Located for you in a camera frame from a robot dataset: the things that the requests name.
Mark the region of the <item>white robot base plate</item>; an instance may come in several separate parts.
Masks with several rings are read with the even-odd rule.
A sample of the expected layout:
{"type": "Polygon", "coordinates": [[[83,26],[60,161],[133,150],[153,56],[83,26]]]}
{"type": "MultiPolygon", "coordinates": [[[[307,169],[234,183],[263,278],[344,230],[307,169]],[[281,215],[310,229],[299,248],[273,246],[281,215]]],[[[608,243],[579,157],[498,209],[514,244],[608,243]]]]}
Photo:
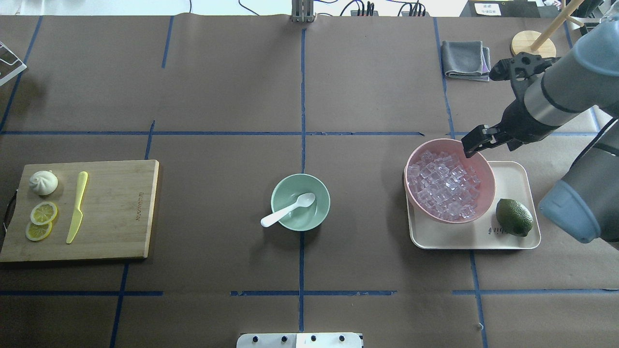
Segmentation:
{"type": "Polygon", "coordinates": [[[246,333],[236,342],[237,348],[363,348],[362,334],[326,333],[246,333]]]}

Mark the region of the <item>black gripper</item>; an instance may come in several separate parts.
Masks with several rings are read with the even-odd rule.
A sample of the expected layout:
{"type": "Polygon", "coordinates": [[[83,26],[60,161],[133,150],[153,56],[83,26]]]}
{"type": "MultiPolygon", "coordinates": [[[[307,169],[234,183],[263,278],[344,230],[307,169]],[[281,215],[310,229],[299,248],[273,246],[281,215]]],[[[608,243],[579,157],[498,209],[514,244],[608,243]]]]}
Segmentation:
{"type": "Polygon", "coordinates": [[[528,145],[546,137],[547,126],[532,117],[523,101],[515,100],[504,110],[498,125],[476,126],[461,141],[464,156],[471,158],[486,148],[528,145]]]}

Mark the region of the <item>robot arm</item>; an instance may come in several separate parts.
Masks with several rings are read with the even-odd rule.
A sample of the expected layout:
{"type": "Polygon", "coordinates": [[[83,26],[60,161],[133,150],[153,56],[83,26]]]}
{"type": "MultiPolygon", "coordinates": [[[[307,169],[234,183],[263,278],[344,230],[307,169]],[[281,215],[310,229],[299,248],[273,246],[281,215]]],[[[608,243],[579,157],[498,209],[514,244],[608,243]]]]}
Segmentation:
{"type": "Polygon", "coordinates": [[[515,151],[597,108],[607,116],[570,168],[540,200],[539,211],[581,243],[618,242],[618,15],[607,15],[562,57],[520,52],[498,61],[493,81],[514,93],[500,121],[462,137],[466,157],[507,145],[515,151]]]}

